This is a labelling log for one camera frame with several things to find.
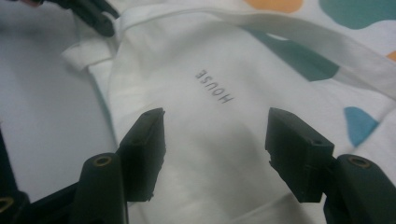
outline white surface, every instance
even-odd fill
[[[32,202],[78,181],[89,157],[116,149],[91,78],[61,57],[77,41],[69,11],[0,1],[1,129]]]

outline bag strap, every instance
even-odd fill
[[[126,10],[120,18],[119,40],[133,26],[189,13],[211,14],[235,26],[292,40],[338,64],[349,76],[396,100],[396,63],[346,35],[291,15],[181,5],[133,7]]]

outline teal spot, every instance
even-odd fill
[[[396,20],[395,0],[320,0],[320,7],[335,22],[362,29],[375,22]]]
[[[375,130],[378,121],[357,107],[347,107],[344,112],[349,140],[354,147],[357,147]]]
[[[332,78],[339,69],[337,64],[295,42],[279,40],[264,32],[248,31],[309,81]]]

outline white fabric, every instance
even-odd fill
[[[392,118],[395,64],[312,22],[253,10],[153,5],[125,10],[118,23],[116,52],[89,70],[118,142],[143,112],[166,111],[165,163],[154,198],[138,205],[147,223],[287,223],[268,217],[238,222],[267,203],[285,208],[282,200],[271,203],[289,192],[264,151],[271,106],[295,113],[329,138],[335,156],[354,150],[346,106],[365,108],[381,122]],[[239,26],[291,39],[341,69],[333,79],[308,82]],[[382,132],[392,129],[392,122],[381,123],[358,152],[388,166],[395,152]],[[382,154],[371,153],[375,149]],[[396,182],[391,167],[384,170]],[[301,210],[307,223],[323,222],[318,208]]]

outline gray surface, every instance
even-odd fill
[[[36,201],[78,181],[116,146],[89,76],[60,54],[77,42],[68,11],[0,0],[0,120],[19,188]]]

